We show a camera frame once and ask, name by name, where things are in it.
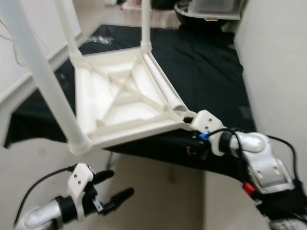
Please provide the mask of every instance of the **floor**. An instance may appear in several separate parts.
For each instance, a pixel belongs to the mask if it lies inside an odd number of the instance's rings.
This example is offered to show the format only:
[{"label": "floor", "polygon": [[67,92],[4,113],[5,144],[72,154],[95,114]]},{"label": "floor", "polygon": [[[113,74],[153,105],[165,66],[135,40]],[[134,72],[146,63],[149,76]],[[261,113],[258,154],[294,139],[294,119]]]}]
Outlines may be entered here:
[{"label": "floor", "polygon": [[[86,159],[77,159],[63,143],[37,139],[0,149],[0,223],[12,229],[18,205],[27,189],[40,177],[86,162],[96,171],[103,170],[108,152],[100,150]],[[97,186],[103,201],[127,187],[135,195],[107,217],[96,214],[82,223],[73,222],[66,230],[201,230],[203,173],[175,166],[175,182],[169,179],[170,165],[139,157],[116,154],[115,176]],[[66,194],[68,173],[54,176],[39,185],[29,196],[25,210]]]}]

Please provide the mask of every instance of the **black tablecloth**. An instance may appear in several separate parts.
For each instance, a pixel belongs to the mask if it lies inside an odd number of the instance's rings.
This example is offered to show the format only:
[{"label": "black tablecloth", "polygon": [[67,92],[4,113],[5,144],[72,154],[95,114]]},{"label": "black tablecloth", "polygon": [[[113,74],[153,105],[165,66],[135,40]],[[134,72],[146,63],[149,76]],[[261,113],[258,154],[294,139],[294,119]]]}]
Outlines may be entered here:
[{"label": "black tablecloth", "polygon": [[[113,42],[83,44],[80,48],[83,54],[135,47],[141,40],[141,29],[137,27],[102,25],[94,34],[110,36]],[[207,109],[227,127],[255,130],[233,34],[152,29],[151,41],[154,57],[190,110]],[[56,76],[75,112],[74,68],[69,60],[56,71]],[[12,114],[5,146],[30,138],[66,142],[39,90]],[[209,152],[203,161],[189,156],[187,146],[203,149],[191,133],[176,130],[109,149],[237,178],[234,164],[238,160]]]}]

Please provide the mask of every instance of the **black cable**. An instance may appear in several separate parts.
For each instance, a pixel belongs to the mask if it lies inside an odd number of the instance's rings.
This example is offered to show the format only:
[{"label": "black cable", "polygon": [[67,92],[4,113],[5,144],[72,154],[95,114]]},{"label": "black cable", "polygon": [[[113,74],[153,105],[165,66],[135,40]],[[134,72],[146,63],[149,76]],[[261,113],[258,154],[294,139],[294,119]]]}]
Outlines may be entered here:
[{"label": "black cable", "polygon": [[298,179],[298,173],[297,173],[297,154],[296,154],[295,148],[289,142],[287,142],[287,141],[285,141],[283,139],[272,137],[272,136],[269,136],[269,135],[267,135],[267,137],[269,137],[271,139],[274,139],[274,140],[277,140],[277,141],[280,141],[281,143],[287,145],[291,149],[292,155],[293,155],[293,172],[294,172],[294,177],[295,177],[295,179]]},{"label": "black cable", "polygon": [[216,133],[219,133],[219,132],[230,132],[232,135],[234,135],[238,141],[238,157],[242,160],[242,162],[239,164],[239,174],[240,174],[240,178],[241,178],[241,182],[242,183],[245,183],[247,181],[246,179],[246,174],[245,174],[245,161],[243,159],[243,150],[242,150],[242,144],[241,144],[241,141],[240,141],[240,138],[238,136],[238,134],[229,129],[229,128],[221,128],[221,129],[217,129],[211,133],[208,133],[207,136],[210,137]]},{"label": "black cable", "polygon": [[42,181],[46,180],[47,178],[51,177],[51,176],[54,176],[56,174],[59,174],[59,173],[62,173],[62,172],[66,172],[66,171],[69,171],[69,172],[72,172],[75,168],[75,165],[74,166],[70,166],[70,167],[67,167],[67,168],[64,168],[64,169],[60,169],[60,170],[57,170],[55,172],[52,172],[46,176],[44,176],[43,178],[39,179],[37,182],[35,182],[34,185],[31,186],[31,188],[29,188],[29,190],[27,191],[27,193],[24,195],[24,198],[18,208],[18,211],[17,211],[17,215],[16,215],[16,218],[15,218],[15,222],[14,222],[14,226],[16,225],[16,223],[18,222],[19,220],[19,217],[20,217],[20,214],[21,214],[21,211],[23,210],[23,207],[24,207],[24,204],[28,198],[28,196],[30,195],[30,193],[32,192],[32,190],[38,186]]}]

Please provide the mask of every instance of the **white plastic frame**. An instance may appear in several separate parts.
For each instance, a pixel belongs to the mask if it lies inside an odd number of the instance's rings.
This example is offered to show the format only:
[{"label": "white plastic frame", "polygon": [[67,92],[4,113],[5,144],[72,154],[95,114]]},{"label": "white plastic frame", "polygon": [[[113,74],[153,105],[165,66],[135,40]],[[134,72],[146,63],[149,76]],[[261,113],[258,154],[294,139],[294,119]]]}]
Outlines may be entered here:
[{"label": "white plastic frame", "polygon": [[69,142],[83,155],[175,129],[191,130],[193,117],[151,54],[150,0],[142,1],[139,48],[83,56],[62,0],[55,0],[75,67],[76,117],[26,20],[18,0],[0,0],[0,13],[15,38],[47,105]]}]

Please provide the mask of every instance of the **white wall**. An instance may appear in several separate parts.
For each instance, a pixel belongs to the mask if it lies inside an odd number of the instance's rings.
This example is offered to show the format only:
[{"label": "white wall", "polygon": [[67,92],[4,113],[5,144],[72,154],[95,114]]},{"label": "white wall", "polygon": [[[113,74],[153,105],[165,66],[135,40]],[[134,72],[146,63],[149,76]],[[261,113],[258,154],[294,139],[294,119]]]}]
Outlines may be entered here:
[{"label": "white wall", "polygon": [[[64,0],[64,5],[71,23],[71,27],[77,35],[81,32],[72,0]],[[55,8],[54,0],[21,0],[27,19],[32,29],[45,44],[42,48],[47,59],[51,59],[65,46],[64,34]],[[0,25],[0,33],[10,37],[5,27]],[[12,42],[0,38],[0,98],[9,92],[10,88],[20,81],[28,71],[26,67],[20,67],[13,54]]]},{"label": "white wall", "polygon": [[[236,32],[236,49],[259,132],[283,138],[298,152],[307,189],[307,1],[249,0]],[[292,174],[289,149],[274,143],[274,153]],[[206,174],[206,230],[264,229],[250,199],[232,179]]]}]

